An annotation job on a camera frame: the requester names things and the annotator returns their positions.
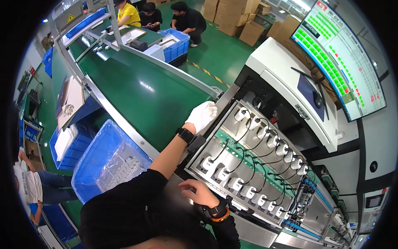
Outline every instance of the blue jeans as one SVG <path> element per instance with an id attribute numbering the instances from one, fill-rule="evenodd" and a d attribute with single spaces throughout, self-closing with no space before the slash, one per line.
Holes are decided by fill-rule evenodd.
<path id="1" fill-rule="evenodd" d="M 54 205 L 61 202 L 77 200 L 76 193 L 71 188 L 71 176 L 64 176 L 48 171 L 38 171 L 43 190 L 43 203 Z"/>

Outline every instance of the red logo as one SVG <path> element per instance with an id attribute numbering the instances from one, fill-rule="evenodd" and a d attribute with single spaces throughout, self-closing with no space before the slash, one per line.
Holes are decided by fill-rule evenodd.
<path id="1" fill-rule="evenodd" d="M 327 9 L 327 7 L 321 2 L 321 1 L 318 1 L 317 3 L 316 3 L 316 5 L 318 5 L 321 9 L 323 9 L 323 10 L 326 10 Z"/>

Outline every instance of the black round hole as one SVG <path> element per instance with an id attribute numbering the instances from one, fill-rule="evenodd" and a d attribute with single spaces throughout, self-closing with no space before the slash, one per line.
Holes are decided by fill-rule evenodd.
<path id="1" fill-rule="evenodd" d="M 371 163 L 370 170 L 372 173 L 374 173 L 377 170 L 377 162 L 376 161 L 373 161 Z"/>

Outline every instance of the yellow and black floor tape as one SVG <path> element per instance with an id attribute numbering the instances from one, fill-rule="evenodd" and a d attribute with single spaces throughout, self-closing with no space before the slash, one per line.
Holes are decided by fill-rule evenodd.
<path id="1" fill-rule="evenodd" d="M 202 70 L 203 72 L 207 73 L 208 75 L 212 76 L 213 78 L 215 78 L 218 82 L 220 82 L 221 84 L 227 86 L 228 88 L 230 88 L 230 86 L 228 84 L 225 84 L 224 82 L 222 82 L 222 80 L 220 80 L 220 78 L 218 78 L 217 76 L 214 76 L 213 74 L 211 74 L 209 71 L 207 71 L 206 69 L 203 69 L 201 67 L 199 67 L 197 64 L 193 63 L 193 62 L 189 62 L 192 65 L 194 65 L 195 67 L 199 68 L 200 70 Z"/>

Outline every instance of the person wearing white t-shirt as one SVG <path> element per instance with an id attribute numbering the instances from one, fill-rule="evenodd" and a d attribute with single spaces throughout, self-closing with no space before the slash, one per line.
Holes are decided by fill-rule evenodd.
<path id="1" fill-rule="evenodd" d="M 22 161 L 26 162 L 30 171 L 26 171 L 21 167 Z M 18 162 L 15 162 L 14 165 L 14 174 L 22 205 L 36 225 L 39 225 L 43 203 L 54 205 L 78 199 L 73 189 L 62 188 L 71 186 L 71 176 L 48 171 L 36 171 L 22 148 L 20 148 L 18 153 Z M 29 208 L 31 203 L 37 203 L 36 214 L 33 214 Z"/>

